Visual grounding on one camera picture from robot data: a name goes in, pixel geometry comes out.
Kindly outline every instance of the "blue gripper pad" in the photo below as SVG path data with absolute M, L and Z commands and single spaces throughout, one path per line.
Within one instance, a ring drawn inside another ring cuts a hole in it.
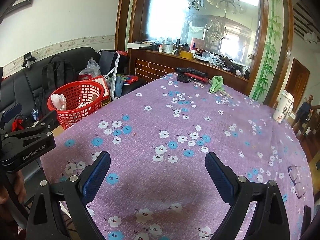
M 86 166 L 80 174 L 79 190 L 82 193 L 81 201 L 84 205 L 93 201 L 108 173 L 110 164 L 110 154 L 103 151 L 94 163 Z
M 205 167 L 222 200 L 232 206 L 235 201 L 237 184 L 232 183 L 230 180 L 236 179 L 236 174 L 231 170 L 230 167 L 223 165 L 213 152 L 206 155 Z

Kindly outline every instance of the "wooden door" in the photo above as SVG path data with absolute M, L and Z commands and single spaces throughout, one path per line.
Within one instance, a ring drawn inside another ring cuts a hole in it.
M 285 87 L 294 98 L 293 111 L 296 112 L 306 89 L 310 71 L 295 58 L 293 59 L 290 76 Z

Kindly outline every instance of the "plastic bag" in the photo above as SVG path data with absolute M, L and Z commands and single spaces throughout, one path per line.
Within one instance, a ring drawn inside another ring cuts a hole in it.
M 89 59 L 87 67 L 79 73 L 79 76 L 81 75 L 91 75 L 92 78 L 101 76 L 98 63 L 93 58 Z
M 58 110 L 65 111 L 67 107 L 67 100 L 64 97 L 64 95 L 58 95 L 58 94 L 52 94 L 51 95 L 51 101 L 55 108 Z

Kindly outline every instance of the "red plastic basket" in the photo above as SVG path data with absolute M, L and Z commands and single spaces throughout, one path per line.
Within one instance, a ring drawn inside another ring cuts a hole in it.
M 53 94 L 63 94 L 67 100 L 67 110 L 61 111 L 53 106 L 51 96 L 48 99 L 48 109 L 57 111 L 57 119 L 62 128 L 66 130 L 82 118 L 101 108 L 104 88 L 94 81 L 76 81 L 58 88 Z M 94 94 L 98 98 L 89 104 Z M 86 106 L 77 108 L 81 103 L 86 104 Z

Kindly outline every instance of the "black leather sofa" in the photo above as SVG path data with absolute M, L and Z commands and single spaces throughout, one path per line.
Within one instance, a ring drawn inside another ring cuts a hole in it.
M 88 60 L 93 57 L 99 62 L 100 54 L 95 52 L 93 48 L 82 47 L 71 49 L 58 53 L 62 59 L 70 62 L 77 73 L 87 67 Z M 0 93 L 0 111 L 8 110 L 17 103 L 21 103 L 21 114 L 30 115 L 31 111 L 36 108 L 36 102 L 42 90 L 42 68 L 49 63 L 52 56 L 36 61 L 31 68 L 24 68 L 2 81 Z M 135 90 L 145 84 L 144 80 L 134 82 L 132 85 L 126 85 L 123 88 L 122 95 Z M 7 123 L 4 129 L 7 132 L 12 130 L 12 122 Z M 41 169 L 40 160 L 30 163 L 22 169 L 25 178 L 25 187 L 27 190 L 27 198 L 29 200 L 35 193 L 39 183 L 44 179 Z

